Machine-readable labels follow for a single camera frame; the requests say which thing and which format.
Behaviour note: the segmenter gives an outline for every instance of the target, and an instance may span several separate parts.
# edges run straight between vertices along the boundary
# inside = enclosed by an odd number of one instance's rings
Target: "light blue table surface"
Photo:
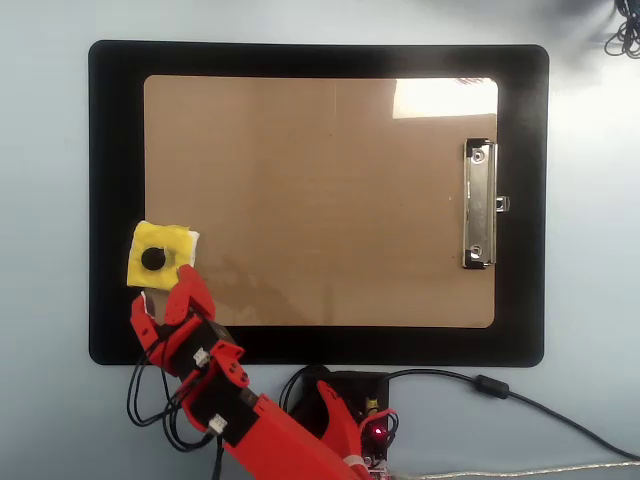
[[[546,48],[546,355],[535,368],[482,371],[640,452],[640,61],[602,52],[621,22],[610,11],[607,0],[0,1],[0,478],[211,474],[213,449],[180,454],[160,427],[133,427],[131,369],[98,366],[87,351],[87,51],[104,38]],[[250,367],[254,390],[275,396],[295,368]],[[151,407],[160,382],[148,378]],[[392,404],[396,470],[618,460],[535,411],[447,379],[397,380]],[[223,478],[248,477],[227,458]]]

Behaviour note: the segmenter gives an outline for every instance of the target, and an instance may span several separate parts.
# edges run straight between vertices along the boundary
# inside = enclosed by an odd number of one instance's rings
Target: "brown clipboard board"
[[[491,325],[494,268],[462,267],[464,149],[495,141],[497,86],[474,107],[487,79],[419,80],[146,80],[146,219],[201,234],[217,321]]]

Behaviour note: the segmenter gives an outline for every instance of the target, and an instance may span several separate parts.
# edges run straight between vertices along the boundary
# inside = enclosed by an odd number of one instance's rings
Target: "black cord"
[[[136,363],[131,380],[129,381],[129,388],[127,390],[127,415],[131,422],[138,427],[148,427],[158,421],[162,421],[162,429],[164,431],[167,440],[173,448],[179,452],[192,452],[199,448],[208,445],[213,440],[213,435],[207,433],[200,440],[196,442],[186,442],[182,440],[178,433],[178,413],[182,410],[182,401],[191,393],[193,389],[202,381],[204,371],[201,371],[201,375],[192,381],[188,386],[182,390],[178,390],[175,394],[169,393],[169,384],[167,381],[167,373],[163,367],[160,367],[160,373],[162,376],[162,385],[164,388],[165,397],[167,403],[164,409],[151,415],[147,418],[142,418],[138,411],[138,396],[140,393],[140,383],[142,381],[142,373],[147,365],[149,365],[149,355],[152,354],[156,348],[167,338],[158,339],[142,354],[138,362]],[[161,357],[161,365],[164,365],[165,354],[167,344],[164,343]]]
[[[615,0],[618,13],[625,18],[620,28],[604,44],[604,51],[612,57],[626,55],[640,58],[640,0]],[[611,42],[621,43],[619,51],[611,49]]]
[[[298,379],[302,376],[303,373],[316,368],[328,371],[327,367],[325,367],[324,365],[307,365],[306,367],[302,367],[300,370],[294,373],[289,381],[284,384],[284,387],[282,387],[282,391],[280,392],[280,398],[278,399],[278,406],[285,412],[289,413],[289,396],[291,395],[293,387],[295,386]]]
[[[440,377],[456,378],[465,382],[474,383],[475,380],[461,373],[449,372],[448,370],[439,370],[437,368],[409,368],[407,370],[398,370],[397,372],[385,375],[379,380],[379,383],[388,382],[394,378],[404,377],[406,375],[437,375]]]
[[[515,392],[509,392],[509,396],[511,398],[515,398],[516,400],[520,400],[521,402],[526,403],[527,405],[530,405],[530,406],[532,406],[534,408],[537,408],[541,412],[544,412],[547,415],[550,415],[550,416],[552,416],[553,418],[555,418],[557,420],[560,420],[562,423],[564,423],[566,425],[569,425],[570,427],[572,427],[575,430],[579,431],[583,435],[586,435],[587,437],[589,437],[591,440],[599,443],[601,446],[603,446],[607,450],[611,450],[612,452],[617,453],[618,455],[620,455],[622,457],[628,458],[629,460],[640,461],[640,456],[639,455],[635,455],[633,453],[630,453],[630,452],[627,452],[625,450],[622,450],[622,449],[620,449],[620,448],[618,448],[618,447],[616,447],[614,445],[611,445],[605,439],[603,439],[602,437],[596,435],[595,433],[593,433],[588,428],[583,427],[579,423],[574,422],[570,418],[567,418],[564,415],[561,415],[560,413],[558,413],[558,412],[556,412],[554,410],[551,410],[549,407],[546,407],[546,406],[542,405],[541,403],[536,402],[535,400],[531,400],[530,398],[527,398],[524,395],[520,395],[520,394],[515,393]]]
[[[149,347],[136,363],[131,380],[129,381],[129,388],[127,390],[127,415],[131,422],[137,427],[148,427],[156,423],[162,418],[164,412],[159,412],[155,415],[151,415],[147,418],[142,418],[138,411],[138,396],[140,393],[140,382],[142,381],[142,373],[147,365],[149,365],[148,356],[160,345],[160,340],[156,341]]]
[[[450,372],[448,370],[440,370],[435,368],[412,368],[409,370],[400,370],[398,372],[390,373],[389,375],[386,375],[383,378],[381,378],[380,383],[389,381],[393,378],[403,377],[405,375],[438,375],[443,377],[455,378],[457,380],[462,380],[464,382],[471,383],[476,390],[482,393],[486,393],[488,395],[494,396],[496,398],[501,398],[501,399],[505,399],[509,397],[515,398],[516,400],[526,403],[531,407],[537,408],[541,412],[546,413],[547,415],[555,418],[556,420],[559,420],[565,425],[570,426],[571,428],[587,436],[588,438],[595,441],[596,443],[606,448],[607,450],[617,453],[618,455],[628,458],[629,460],[640,461],[639,455],[622,450],[610,444],[600,436],[596,435],[588,428],[580,425],[577,422],[574,422],[570,418],[567,418],[564,415],[561,415],[558,412],[551,410],[549,407],[542,405],[541,403],[538,403],[534,400],[531,400],[530,398],[525,397],[524,395],[520,395],[518,393],[510,391],[509,385],[507,385],[504,382],[500,382],[498,380],[494,380],[492,378],[485,377],[483,375],[478,375],[476,378],[472,378],[466,375],[462,375],[460,373]]]
[[[393,443],[393,441],[396,438],[396,432],[398,431],[398,427],[400,426],[400,418],[398,417],[397,413],[388,413],[387,415],[385,415],[386,418],[388,418],[389,420],[391,420],[391,428],[387,431],[387,433],[385,434],[385,449],[389,449],[389,447],[391,446],[391,444]],[[362,441],[366,441],[366,440],[370,440],[371,438],[373,438],[373,434],[371,433],[371,429],[375,428],[373,427],[371,424],[367,425],[365,427],[365,431],[362,434]]]
[[[224,456],[224,448],[222,446],[222,437],[217,436],[217,447],[216,447],[216,463],[213,466],[213,474],[211,475],[211,480],[220,480],[220,476],[222,475],[222,457]]]

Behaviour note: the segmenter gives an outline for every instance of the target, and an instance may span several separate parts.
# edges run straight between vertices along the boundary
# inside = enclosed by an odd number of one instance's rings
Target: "yellow sponge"
[[[129,252],[127,285],[171,290],[178,283],[178,268],[193,266],[199,236],[188,227],[140,222]]]

